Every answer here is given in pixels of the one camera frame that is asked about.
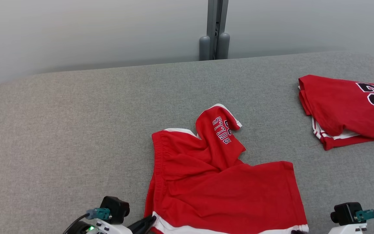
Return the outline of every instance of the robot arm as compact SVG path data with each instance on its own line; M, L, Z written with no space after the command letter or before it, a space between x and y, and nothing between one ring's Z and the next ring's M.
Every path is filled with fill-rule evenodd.
M63 234L146 234L156 221L155 216L145 217L128 227L122 225L129 214L129 204L117 197L104 197L100 208L88 210L79 217ZM374 209L362 210L358 202L348 202L334 206L331 220L340 226L332 228L328 234L363 234L367 230L366 220L374 219ZM95 219L96 226L80 221L82 218ZM292 231L291 234L304 234Z

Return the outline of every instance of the black cable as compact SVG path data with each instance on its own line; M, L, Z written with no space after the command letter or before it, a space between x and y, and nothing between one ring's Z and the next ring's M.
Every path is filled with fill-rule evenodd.
M81 219L86 218L86 217L89 216L89 215L90 215L89 213L86 213L86 214L80 216L79 218L77 218L76 220L74 220L73 223L71 223L71 225L69 225L69 226L66 228L66 230L63 232L63 234L66 234L67 231L68 231L68 230L69 230L73 225L75 225L75 224L76 224L77 222L79 222Z

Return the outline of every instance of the gray upholstered table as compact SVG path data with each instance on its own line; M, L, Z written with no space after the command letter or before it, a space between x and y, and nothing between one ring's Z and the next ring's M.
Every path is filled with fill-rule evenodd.
M294 163L311 233L338 203L374 208L374 142L324 151L298 100L307 74L374 83L374 58L350 52L40 74L0 84L0 233L60 233L105 195L141 218L153 170L151 134L194 131L224 104L250 164ZM368 225L374 233L374 220Z

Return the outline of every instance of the red basketball jersey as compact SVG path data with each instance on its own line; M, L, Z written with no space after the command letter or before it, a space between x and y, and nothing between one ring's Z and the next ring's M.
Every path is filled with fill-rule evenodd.
M241 123L220 104L188 129L153 134L154 173L145 215L159 234L289 234L308 231L293 165L250 166L231 130Z
M326 150L374 140L374 84L315 75L299 84L301 104Z

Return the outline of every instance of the folded red jersey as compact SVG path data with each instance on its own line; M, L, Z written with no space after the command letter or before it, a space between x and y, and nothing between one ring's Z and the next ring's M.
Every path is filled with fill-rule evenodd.
M153 134L154 173L145 216L159 234L289 234L308 231L292 163L249 166L231 129L242 125L220 104L188 129Z
M374 84L315 75L299 79L300 101L325 150L374 141Z

